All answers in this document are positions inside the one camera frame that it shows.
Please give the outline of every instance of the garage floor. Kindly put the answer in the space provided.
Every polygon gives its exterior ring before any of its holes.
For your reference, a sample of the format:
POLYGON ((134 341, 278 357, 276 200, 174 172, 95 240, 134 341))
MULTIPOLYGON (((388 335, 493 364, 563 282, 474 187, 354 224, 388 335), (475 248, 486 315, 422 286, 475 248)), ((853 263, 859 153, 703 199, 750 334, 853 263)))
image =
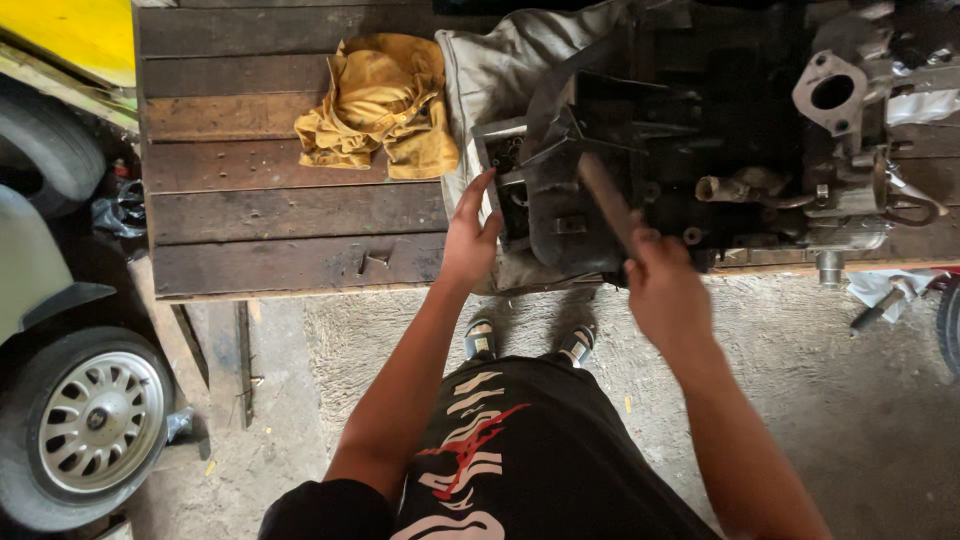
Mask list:
MULTIPOLYGON (((838 538, 960 536, 960 388, 940 359, 940 294, 893 327, 856 340, 862 309, 815 278, 711 278, 717 332, 742 387, 793 461, 838 538)), ((261 302, 251 322, 255 418, 214 433, 206 462, 153 473, 130 501, 135 537, 253 538, 266 507, 319 479, 350 410, 413 318, 425 291, 261 302)), ((613 287, 472 297, 458 334, 483 312, 503 352, 537 355, 583 321, 598 329, 588 369, 654 469, 711 523, 677 384, 613 287), (624 398, 630 398, 628 413, 624 398)), ((455 342, 449 369, 461 361, 455 342)))

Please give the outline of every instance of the person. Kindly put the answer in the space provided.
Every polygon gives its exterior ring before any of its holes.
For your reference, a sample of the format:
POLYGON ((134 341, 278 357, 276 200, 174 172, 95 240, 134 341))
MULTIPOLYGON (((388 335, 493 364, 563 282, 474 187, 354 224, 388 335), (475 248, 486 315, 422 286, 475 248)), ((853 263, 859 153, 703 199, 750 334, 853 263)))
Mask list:
MULTIPOLYGON (((259 537, 717 538, 646 464, 589 371, 586 327, 557 353, 497 356, 490 321, 443 377, 454 327, 493 265, 489 170, 450 220, 440 274, 350 414, 324 481, 283 495, 259 537)), ((739 390, 686 248, 638 225, 630 310, 673 371, 710 504, 730 538, 827 538, 823 518, 739 390)))

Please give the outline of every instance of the black t-shirt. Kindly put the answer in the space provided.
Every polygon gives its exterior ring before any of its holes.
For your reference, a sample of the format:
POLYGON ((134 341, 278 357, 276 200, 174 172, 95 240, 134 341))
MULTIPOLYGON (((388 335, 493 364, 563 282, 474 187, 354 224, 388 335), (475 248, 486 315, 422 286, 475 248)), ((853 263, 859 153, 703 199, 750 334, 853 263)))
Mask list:
POLYGON ((267 510, 260 538, 717 538, 563 356, 466 362, 420 448, 398 514, 359 481, 308 481, 267 510))

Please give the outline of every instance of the wooden workbench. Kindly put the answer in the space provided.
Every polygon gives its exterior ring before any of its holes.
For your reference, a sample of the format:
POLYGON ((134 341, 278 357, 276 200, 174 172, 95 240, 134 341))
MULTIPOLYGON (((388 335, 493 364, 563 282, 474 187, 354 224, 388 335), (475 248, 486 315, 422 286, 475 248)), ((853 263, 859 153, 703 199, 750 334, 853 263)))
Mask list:
MULTIPOLYGON (((341 38, 376 32, 486 33, 497 17, 434 15, 429 0, 180 0, 136 9, 143 179, 159 300, 185 302, 401 288, 437 275, 447 226, 437 180, 298 165, 296 118, 320 104, 325 58, 341 38), (365 253, 390 264, 357 269, 365 253)), ((960 127, 906 126, 895 140, 909 182, 951 205, 960 127)), ((848 268, 960 263, 956 212, 898 227, 848 268)), ((805 271, 805 252, 741 251, 716 271, 805 271)))

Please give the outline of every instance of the tool handle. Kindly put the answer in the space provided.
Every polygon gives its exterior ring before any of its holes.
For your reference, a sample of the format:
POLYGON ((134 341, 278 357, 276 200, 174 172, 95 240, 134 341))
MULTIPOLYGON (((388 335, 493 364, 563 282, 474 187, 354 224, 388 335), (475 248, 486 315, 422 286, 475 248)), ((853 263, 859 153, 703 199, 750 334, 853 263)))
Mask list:
POLYGON ((630 207, 623 194, 616 188, 613 177, 603 161, 593 152, 584 152, 577 165, 580 179, 587 186, 593 199, 603 212, 613 233, 627 250, 627 257, 640 260, 634 249, 634 221, 630 217, 630 207))
POLYGON ((882 317, 885 311, 886 309, 883 307, 874 306, 870 309, 867 309, 863 313, 860 313, 860 315, 853 319, 853 322, 850 323, 850 337, 857 337, 860 335, 860 333, 872 325, 876 319, 882 317))

